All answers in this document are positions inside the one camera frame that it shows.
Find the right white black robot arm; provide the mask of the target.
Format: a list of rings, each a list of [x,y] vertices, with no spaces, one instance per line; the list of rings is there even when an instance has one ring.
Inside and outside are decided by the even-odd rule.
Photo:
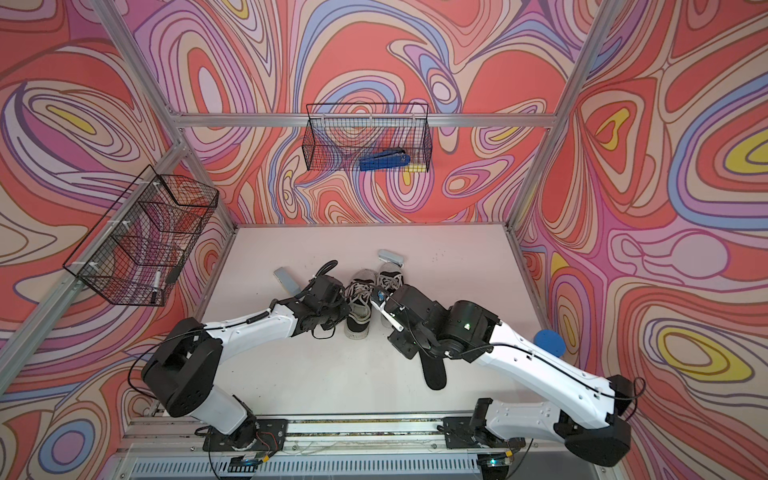
[[[622,375],[600,377],[571,366],[529,342],[490,310],[467,300],[445,308],[411,285],[377,287],[372,306],[392,325],[389,342],[407,359],[419,358],[427,386],[447,384],[448,360],[493,369],[533,391],[542,402],[476,402],[469,437],[499,448],[527,438],[559,442],[578,458],[614,467],[631,449],[623,414],[637,397]]]

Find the black shoe insole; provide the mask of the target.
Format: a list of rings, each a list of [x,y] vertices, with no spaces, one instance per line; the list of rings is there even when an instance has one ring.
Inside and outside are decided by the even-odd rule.
[[[424,351],[419,352],[423,377],[427,386],[433,391],[440,391],[447,385],[447,374],[444,360]]]

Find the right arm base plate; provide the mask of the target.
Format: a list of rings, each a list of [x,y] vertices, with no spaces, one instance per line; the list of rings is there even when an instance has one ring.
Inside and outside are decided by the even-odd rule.
[[[437,430],[444,435],[448,449],[504,448],[516,452],[528,444],[526,439],[521,437],[502,439],[472,417],[444,417]]]

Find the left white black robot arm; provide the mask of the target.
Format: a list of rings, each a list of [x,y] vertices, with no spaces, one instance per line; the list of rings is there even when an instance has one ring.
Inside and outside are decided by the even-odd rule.
[[[344,285],[318,274],[297,296],[276,299],[268,308],[231,320],[202,324],[181,320],[142,368],[141,380],[172,417],[190,416],[210,428],[208,451],[272,452],[256,415],[215,383],[221,363],[262,344],[332,330],[350,313]]]

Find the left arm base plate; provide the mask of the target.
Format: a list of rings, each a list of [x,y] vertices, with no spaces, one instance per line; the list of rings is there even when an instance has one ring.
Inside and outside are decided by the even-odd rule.
[[[283,449],[286,441],[286,419],[247,418],[231,434],[216,429],[204,437],[206,452],[264,452],[275,453]]]

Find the black white sneaker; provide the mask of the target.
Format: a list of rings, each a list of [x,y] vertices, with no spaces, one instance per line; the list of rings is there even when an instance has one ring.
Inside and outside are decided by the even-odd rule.
[[[376,285],[376,272],[363,269],[353,276],[346,287],[350,312],[345,320],[344,332],[352,340],[362,340],[368,335],[372,316],[371,296]]]
[[[394,294],[404,283],[404,276],[401,266],[393,263],[384,263],[377,274],[376,292],[374,293],[374,304],[378,307],[384,305],[385,300]]]

